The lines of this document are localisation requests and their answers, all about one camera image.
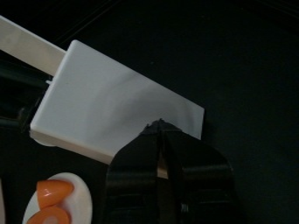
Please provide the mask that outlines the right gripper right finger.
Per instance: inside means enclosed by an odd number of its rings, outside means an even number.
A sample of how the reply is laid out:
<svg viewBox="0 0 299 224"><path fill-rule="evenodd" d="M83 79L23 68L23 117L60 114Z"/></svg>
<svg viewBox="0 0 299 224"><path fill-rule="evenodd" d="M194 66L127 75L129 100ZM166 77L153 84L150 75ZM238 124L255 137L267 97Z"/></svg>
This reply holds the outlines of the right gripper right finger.
<svg viewBox="0 0 299 224"><path fill-rule="evenodd" d="M239 224L229 160L169 122L158 122L181 224Z"/></svg>

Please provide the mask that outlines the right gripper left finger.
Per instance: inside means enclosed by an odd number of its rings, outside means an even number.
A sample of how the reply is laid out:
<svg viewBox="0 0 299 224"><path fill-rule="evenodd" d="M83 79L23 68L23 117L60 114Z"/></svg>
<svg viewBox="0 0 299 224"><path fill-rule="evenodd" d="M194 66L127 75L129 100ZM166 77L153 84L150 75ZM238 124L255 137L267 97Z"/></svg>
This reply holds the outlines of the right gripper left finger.
<svg viewBox="0 0 299 224"><path fill-rule="evenodd" d="M107 170L102 224L158 224L159 122L116 153Z"/></svg>

